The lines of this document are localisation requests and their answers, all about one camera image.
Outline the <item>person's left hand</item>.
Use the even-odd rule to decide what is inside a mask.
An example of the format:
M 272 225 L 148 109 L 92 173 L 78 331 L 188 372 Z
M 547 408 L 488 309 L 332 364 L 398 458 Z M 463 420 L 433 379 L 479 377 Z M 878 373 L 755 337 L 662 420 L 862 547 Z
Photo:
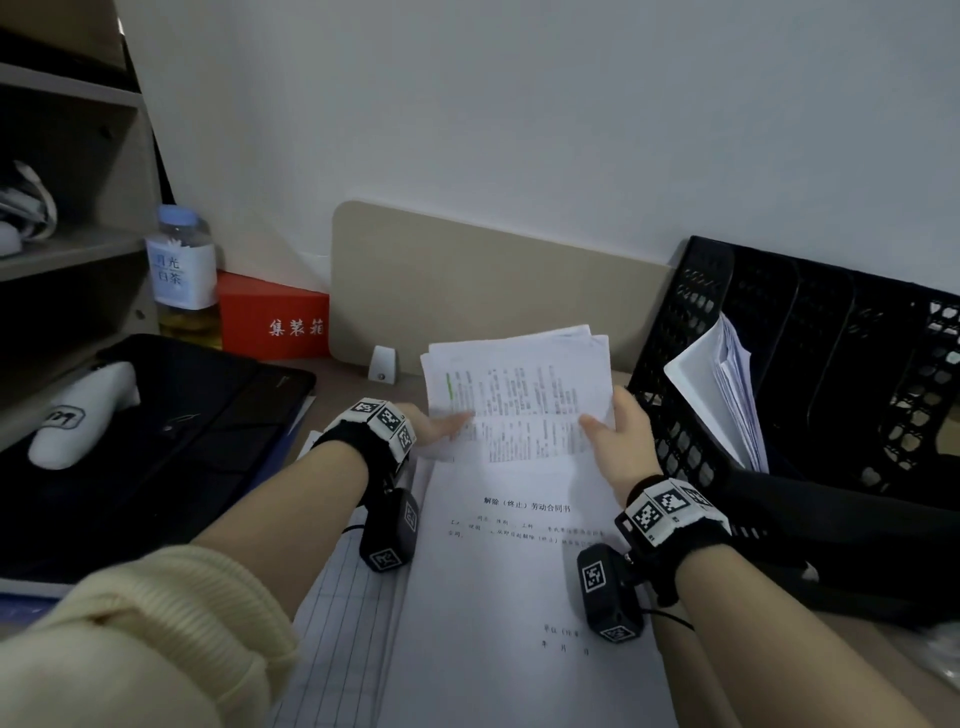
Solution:
M 415 435 L 414 446 L 411 450 L 410 458 L 426 458 L 438 460 L 439 462 L 454 463 L 455 454 L 453 446 L 442 444 L 443 442 L 454 441 L 457 439 L 443 439 L 439 442 L 430 441 L 430 419 L 431 417 L 424 413 L 413 403 L 395 402 L 394 405 L 404 414 L 408 423 L 412 427 Z

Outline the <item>person's right hand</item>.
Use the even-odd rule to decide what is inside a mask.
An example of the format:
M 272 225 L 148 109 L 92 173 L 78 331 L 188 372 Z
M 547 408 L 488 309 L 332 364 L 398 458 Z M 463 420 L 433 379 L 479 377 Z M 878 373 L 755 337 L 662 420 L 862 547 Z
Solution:
M 623 386 L 612 390 L 614 416 L 612 430 L 617 431 L 617 444 L 595 452 L 596 465 L 609 484 L 621 507 L 631 502 L 632 495 L 666 479 L 656 455 L 656 446 L 647 413 Z

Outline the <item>stack of printed papers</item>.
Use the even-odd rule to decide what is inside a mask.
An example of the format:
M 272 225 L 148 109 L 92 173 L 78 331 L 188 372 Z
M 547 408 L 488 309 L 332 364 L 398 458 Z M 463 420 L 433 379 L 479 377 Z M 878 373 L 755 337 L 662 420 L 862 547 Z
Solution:
M 587 324 L 505 339 L 431 344 L 420 357 L 432 416 L 470 412 L 426 447 L 442 462 L 532 463 L 591 452 L 580 424 L 613 423 L 609 337 Z

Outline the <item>person's right forearm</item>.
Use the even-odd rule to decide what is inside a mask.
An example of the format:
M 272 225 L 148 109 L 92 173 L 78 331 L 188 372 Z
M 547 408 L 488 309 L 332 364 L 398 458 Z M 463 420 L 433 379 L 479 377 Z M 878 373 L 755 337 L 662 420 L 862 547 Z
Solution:
M 930 728 L 844 639 L 732 547 L 686 556 L 675 584 L 743 728 Z

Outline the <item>person's left forearm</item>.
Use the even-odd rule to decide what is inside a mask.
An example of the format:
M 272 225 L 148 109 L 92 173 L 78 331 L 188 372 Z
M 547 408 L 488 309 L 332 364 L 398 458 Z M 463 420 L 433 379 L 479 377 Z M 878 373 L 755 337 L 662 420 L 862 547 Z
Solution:
M 368 484 L 350 445 L 321 443 L 244 496 L 193 545 L 252 573 L 293 618 L 335 551 Z

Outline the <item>black wrist tracker band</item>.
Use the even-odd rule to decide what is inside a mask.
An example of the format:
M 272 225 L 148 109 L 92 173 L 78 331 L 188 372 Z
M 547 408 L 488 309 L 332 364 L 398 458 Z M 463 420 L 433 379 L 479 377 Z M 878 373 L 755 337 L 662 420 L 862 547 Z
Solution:
M 398 405 L 362 397 L 319 433 L 312 449 L 328 442 L 354 448 L 366 464 L 368 485 L 391 490 L 397 486 L 417 435 Z
M 727 517 L 701 491 L 666 477 L 637 483 L 614 524 L 664 607 L 680 599 L 676 576 L 684 560 L 702 549 L 731 545 L 734 536 Z

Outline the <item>beige desk divider panel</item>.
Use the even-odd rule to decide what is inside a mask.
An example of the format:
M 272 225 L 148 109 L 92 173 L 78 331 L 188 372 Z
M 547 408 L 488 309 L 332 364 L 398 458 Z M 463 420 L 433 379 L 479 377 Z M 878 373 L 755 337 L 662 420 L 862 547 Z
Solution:
M 422 372 L 435 343 L 588 325 L 630 373 L 674 267 L 361 200 L 332 217 L 329 347 L 367 365 L 394 349 Z

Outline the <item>white printed document sheet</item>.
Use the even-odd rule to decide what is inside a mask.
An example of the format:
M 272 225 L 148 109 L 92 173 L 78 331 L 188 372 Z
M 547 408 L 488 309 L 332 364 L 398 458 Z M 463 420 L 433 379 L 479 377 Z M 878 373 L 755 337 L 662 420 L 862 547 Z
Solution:
M 376 728 L 678 728 L 652 633 L 587 623 L 577 556 L 617 515 L 591 463 L 434 462 Z

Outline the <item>red cardboard box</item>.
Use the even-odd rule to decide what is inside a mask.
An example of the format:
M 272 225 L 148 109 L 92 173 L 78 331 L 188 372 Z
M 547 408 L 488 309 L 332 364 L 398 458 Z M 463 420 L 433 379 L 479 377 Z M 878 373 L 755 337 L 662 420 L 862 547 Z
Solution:
M 330 296 L 220 271 L 222 350 L 258 360 L 330 357 Z

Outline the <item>black mesh file organizer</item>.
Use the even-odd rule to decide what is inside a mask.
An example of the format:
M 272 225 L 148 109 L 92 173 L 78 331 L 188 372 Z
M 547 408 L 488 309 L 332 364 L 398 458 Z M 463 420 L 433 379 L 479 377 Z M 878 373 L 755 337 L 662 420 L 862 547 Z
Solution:
M 738 466 L 665 369 L 720 314 L 773 475 L 960 512 L 960 456 L 937 446 L 960 405 L 960 295 L 691 236 L 628 388 L 666 472 L 704 486 Z

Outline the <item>black fabric bag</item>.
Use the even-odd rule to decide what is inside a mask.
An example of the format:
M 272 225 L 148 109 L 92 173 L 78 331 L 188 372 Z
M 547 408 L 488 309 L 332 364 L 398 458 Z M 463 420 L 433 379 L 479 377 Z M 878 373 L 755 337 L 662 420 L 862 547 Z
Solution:
M 960 510 L 738 468 L 705 494 L 734 548 L 810 609 L 912 629 L 960 623 Z

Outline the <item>black laptop sleeve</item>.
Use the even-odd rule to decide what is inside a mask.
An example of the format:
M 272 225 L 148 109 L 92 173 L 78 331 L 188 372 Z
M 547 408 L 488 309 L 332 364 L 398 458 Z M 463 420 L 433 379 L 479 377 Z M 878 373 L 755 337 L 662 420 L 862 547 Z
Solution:
M 140 404 L 116 413 L 77 465 L 28 450 L 54 398 L 118 361 Z M 265 363 L 152 334 L 103 348 L 0 416 L 0 576 L 85 577 L 190 542 L 280 466 L 317 383 Z

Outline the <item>glass jar with white label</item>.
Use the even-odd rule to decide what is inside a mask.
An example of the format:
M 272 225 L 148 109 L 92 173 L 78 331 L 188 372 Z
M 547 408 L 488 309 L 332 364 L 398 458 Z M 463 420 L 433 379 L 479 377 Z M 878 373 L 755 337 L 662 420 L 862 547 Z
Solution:
M 222 349 L 218 250 L 199 214 L 182 205 L 161 204 L 157 229 L 145 243 L 160 334 Z

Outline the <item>white handheld device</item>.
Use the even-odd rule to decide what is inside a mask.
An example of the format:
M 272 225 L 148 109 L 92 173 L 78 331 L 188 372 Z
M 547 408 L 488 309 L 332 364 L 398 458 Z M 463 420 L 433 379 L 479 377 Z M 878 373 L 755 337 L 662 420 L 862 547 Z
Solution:
M 129 361 L 91 370 L 58 394 L 28 449 L 31 465 L 62 471 L 89 455 L 114 415 L 140 405 L 137 373 Z

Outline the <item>beige wooden shelf unit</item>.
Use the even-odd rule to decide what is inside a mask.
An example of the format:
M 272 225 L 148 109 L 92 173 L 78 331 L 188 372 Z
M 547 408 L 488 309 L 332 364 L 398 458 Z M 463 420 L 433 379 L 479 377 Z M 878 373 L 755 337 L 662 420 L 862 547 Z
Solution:
M 0 0 L 0 416 L 157 334 L 162 200 L 114 0 Z

